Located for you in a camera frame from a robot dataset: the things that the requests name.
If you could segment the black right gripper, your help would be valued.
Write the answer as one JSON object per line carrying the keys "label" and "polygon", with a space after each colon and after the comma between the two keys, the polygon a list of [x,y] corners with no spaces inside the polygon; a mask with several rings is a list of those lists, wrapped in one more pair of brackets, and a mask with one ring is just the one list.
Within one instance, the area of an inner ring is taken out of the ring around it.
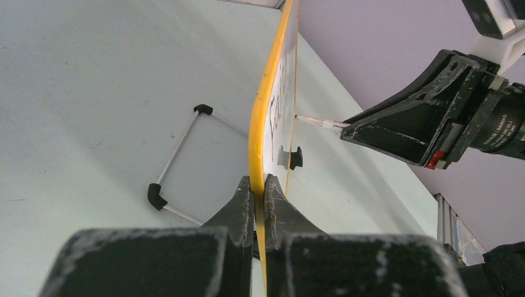
{"label": "black right gripper", "polygon": [[524,85],[497,75],[498,66],[448,65],[457,57],[480,63],[440,50],[407,87],[346,120],[341,139],[430,170],[468,148],[524,160]]}

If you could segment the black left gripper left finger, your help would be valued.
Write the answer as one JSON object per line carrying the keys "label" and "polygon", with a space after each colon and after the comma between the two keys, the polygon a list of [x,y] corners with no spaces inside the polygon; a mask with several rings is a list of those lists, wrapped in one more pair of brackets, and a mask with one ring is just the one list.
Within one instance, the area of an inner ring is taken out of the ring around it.
{"label": "black left gripper left finger", "polygon": [[249,178],[197,228],[99,228],[63,245],[41,296],[250,296]]}

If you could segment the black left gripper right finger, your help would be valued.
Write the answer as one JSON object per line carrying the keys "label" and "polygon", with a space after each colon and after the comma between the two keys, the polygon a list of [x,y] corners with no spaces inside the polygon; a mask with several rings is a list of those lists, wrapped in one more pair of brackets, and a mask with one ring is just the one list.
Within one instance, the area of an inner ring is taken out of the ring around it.
{"label": "black left gripper right finger", "polygon": [[466,296],[459,272],[428,236],[328,234],[269,175],[264,194],[268,296]]}

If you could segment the black whiteboard marker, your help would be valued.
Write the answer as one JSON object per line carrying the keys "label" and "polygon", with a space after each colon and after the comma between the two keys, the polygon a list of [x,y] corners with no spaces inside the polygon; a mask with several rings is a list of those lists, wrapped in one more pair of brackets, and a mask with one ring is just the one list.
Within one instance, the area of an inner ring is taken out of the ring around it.
{"label": "black whiteboard marker", "polygon": [[349,126],[348,123],[343,123],[340,121],[315,118],[312,116],[305,116],[305,115],[300,115],[300,114],[296,114],[295,119],[302,121],[304,123],[311,124],[313,126],[322,127],[323,129],[329,129],[331,131],[336,131],[339,133],[341,133],[346,127]]}

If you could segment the white whiteboard yellow frame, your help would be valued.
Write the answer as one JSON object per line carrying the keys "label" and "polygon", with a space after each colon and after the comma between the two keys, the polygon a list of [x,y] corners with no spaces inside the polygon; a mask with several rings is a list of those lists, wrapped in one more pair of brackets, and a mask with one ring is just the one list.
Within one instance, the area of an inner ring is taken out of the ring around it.
{"label": "white whiteboard yellow frame", "polygon": [[270,177],[287,188],[297,89],[299,2],[286,1],[251,112],[248,169],[262,279],[267,279],[264,195]]}

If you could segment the black whiteboard stand foot left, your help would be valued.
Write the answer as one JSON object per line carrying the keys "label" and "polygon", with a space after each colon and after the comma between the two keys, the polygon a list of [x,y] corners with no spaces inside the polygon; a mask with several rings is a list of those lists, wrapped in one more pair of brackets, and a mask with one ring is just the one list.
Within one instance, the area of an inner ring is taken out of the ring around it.
{"label": "black whiteboard stand foot left", "polygon": [[303,152],[301,147],[297,147],[294,152],[285,151],[283,147],[280,148],[277,164],[283,166],[286,170],[294,170],[296,167],[303,167]]}

